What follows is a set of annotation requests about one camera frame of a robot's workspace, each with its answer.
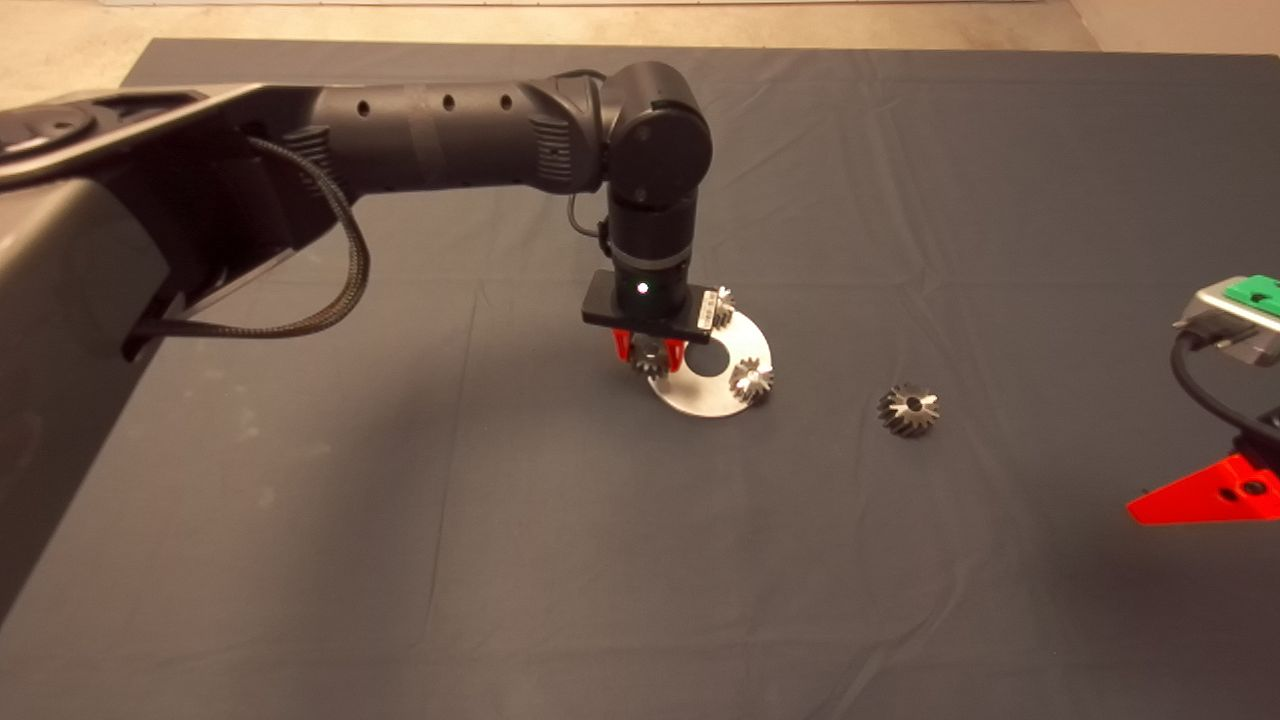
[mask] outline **dark gray tablecloth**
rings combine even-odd
[[[157,41],[129,83],[649,58],[710,120],[692,278],[768,333],[773,401],[654,398],[577,319],[563,199],[365,200],[348,322],[165,343],[0,633],[0,716],[1280,712],[1280,528],[1124,511],[1228,448],[1169,322],[1277,272],[1275,58]],[[212,315],[292,319],[344,263]],[[872,411],[904,379],[942,396],[919,442]]]

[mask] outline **green part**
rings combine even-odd
[[[1253,275],[1226,288],[1226,296],[1280,318],[1280,281],[1275,278]]]

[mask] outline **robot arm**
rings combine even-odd
[[[659,63],[506,83],[125,90],[0,113],[0,619],[146,366],[138,328],[314,242],[334,223],[321,186],[346,204],[608,183],[612,269],[584,319],[616,338],[707,342],[714,292],[686,278],[710,155],[689,85]]]

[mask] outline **black cable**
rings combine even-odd
[[[577,206],[577,195],[570,195],[568,224],[573,225],[573,229],[576,229],[580,234],[585,234],[586,237],[596,237],[596,238],[600,237],[600,231],[593,231],[591,228],[584,227],[581,223],[577,222],[577,213],[575,213],[576,206]]]
[[[576,70],[564,70],[563,73],[556,73],[556,77],[589,77],[595,78],[600,82],[609,79],[609,76],[602,73],[600,70],[593,70],[590,68],[579,68]]]
[[[346,193],[338,187],[328,173],[306,158],[257,137],[247,138],[256,150],[273,155],[276,159],[291,163],[297,169],[306,173],[315,182],[325,202],[333,211],[349,242],[349,263],[347,266],[347,282],[342,292],[328,305],[302,318],[283,325],[270,328],[238,328],[234,325],[220,325],[215,323],[201,323],[198,320],[142,320],[134,328],[134,334],[142,337],[225,337],[225,338],[288,338],[314,334],[342,322],[360,302],[369,287],[369,245],[364,233],[356,223],[356,215],[351,210],[351,202]]]
[[[1174,341],[1174,348],[1169,354],[1169,365],[1174,370],[1174,379],[1187,391],[1187,395],[1192,396],[1192,400],[1198,402],[1204,410],[1212,413],[1217,419],[1235,425],[1252,438],[1280,448],[1280,429],[1228,407],[1190,377],[1190,372],[1187,369],[1187,354],[1198,351],[1207,345],[1203,338],[1194,333],[1184,332],[1178,334],[1178,338]]]

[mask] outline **center hole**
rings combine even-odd
[[[714,378],[728,368],[728,348],[716,338],[707,345],[690,342],[685,346],[685,365],[695,375]]]

